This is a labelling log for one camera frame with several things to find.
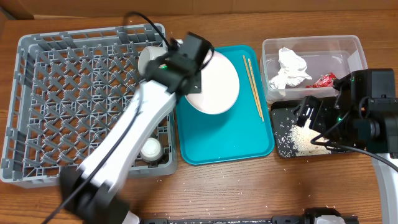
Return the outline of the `white napkin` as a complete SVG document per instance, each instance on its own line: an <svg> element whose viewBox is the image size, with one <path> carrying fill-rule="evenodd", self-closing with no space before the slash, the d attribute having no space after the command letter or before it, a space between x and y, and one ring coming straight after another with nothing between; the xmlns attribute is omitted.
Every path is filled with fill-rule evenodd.
<svg viewBox="0 0 398 224"><path fill-rule="evenodd" d="M272 98L286 96L285 90L297 88L313 77L307 72L307 62L293 50L282 47L277 55L266 60L267 95Z"/></svg>

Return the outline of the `white cup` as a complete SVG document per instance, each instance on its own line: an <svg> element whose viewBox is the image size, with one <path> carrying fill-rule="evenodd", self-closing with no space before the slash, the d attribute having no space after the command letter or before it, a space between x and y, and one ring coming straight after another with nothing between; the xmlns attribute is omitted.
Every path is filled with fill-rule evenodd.
<svg viewBox="0 0 398 224"><path fill-rule="evenodd" d="M143 145L140 156L144 161L158 161L164 155L160 142L155 138L148 138Z"/></svg>

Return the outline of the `large white plate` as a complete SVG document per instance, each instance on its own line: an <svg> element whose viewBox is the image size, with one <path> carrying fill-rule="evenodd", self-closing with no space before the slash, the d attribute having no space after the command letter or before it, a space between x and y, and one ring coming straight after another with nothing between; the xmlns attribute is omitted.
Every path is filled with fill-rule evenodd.
<svg viewBox="0 0 398 224"><path fill-rule="evenodd" d="M209 64L201 71L201 92L186 95L187 101L205 114L228 111L239 96L239 76L231 61L214 51Z"/></svg>

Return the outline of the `wooden chopstick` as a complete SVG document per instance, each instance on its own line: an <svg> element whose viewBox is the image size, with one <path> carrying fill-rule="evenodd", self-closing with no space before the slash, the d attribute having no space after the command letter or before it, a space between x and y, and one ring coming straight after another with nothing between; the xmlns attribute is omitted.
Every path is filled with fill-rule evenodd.
<svg viewBox="0 0 398 224"><path fill-rule="evenodd" d="M256 98L256 94L255 94L255 91L254 91L254 86L253 86L253 82L252 82L252 78L251 78L251 72L249 71L249 67L248 67L248 63L246 61L245 55L243 55L243 60L244 60L245 68L246 68L246 73L248 75L249 83L250 83L250 86L251 86L253 98L254 98L254 101L255 101L255 104L256 104L256 107L257 107L257 112L259 113L260 118L263 120L263 117L262 117L261 112L260 112L259 104L258 104L258 101L257 101L257 98Z"/></svg>
<svg viewBox="0 0 398 224"><path fill-rule="evenodd" d="M253 86L254 86L254 91L255 91L256 98L257 98L257 101L258 101L258 104L259 104L261 115L263 117L262 122L264 122L264 115L263 115L263 112L262 112L262 106L261 106L261 102L260 102L260 99L259 99L259 94L258 94L258 90L257 90L257 86L256 86L256 81L254 79L254 72L253 72L253 69L252 69L252 63L251 63L251 59L250 58L248 59L248 63L249 63L249 71L251 72L251 78L252 78L252 82L253 82Z"/></svg>

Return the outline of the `red snack wrapper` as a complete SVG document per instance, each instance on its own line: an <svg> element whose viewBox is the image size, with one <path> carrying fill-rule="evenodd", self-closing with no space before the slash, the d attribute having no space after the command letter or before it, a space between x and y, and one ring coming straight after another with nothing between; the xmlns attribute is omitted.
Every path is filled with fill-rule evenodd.
<svg viewBox="0 0 398 224"><path fill-rule="evenodd" d="M313 85L307 85L307 88L331 87L335 79L336 76L330 72L318 79Z"/></svg>

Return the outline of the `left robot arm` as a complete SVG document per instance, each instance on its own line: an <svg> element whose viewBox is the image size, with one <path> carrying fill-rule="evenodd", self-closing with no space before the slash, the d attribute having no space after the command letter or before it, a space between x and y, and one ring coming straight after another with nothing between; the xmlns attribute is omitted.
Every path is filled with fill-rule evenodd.
<svg viewBox="0 0 398 224"><path fill-rule="evenodd" d="M85 223L140 223L118 196L129 169L154 128L178 100L198 90L204 60L161 56L149 61L129 106L94 152L78 168L60 172L62 203Z"/></svg>

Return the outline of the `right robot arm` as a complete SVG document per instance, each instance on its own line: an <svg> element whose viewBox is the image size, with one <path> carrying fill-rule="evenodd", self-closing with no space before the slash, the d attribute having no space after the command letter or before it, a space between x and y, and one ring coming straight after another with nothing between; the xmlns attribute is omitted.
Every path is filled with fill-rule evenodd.
<svg viewBox="0 0 398 224"><path fill-rule="evenodd" d="M336 78L336 96L306 96L294 108L295 125L318 136L311 144L371 157L383 223L397 223L397 97L391 68L357 70Z"/></svg>

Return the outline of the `grey bowl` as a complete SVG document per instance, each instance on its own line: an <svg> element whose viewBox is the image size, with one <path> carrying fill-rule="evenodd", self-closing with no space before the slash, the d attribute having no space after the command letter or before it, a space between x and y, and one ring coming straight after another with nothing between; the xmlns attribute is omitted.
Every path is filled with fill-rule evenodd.
<svg viewBox="0 0 398 224"><path fill-rule="evenodd" d="M145 78L145 71L149 61L155 60L156 58L166 53L167 51L163 47L154 47L154 46L145 47L142 50L138 60L138 71L140 76L142 78Z"/></svg>

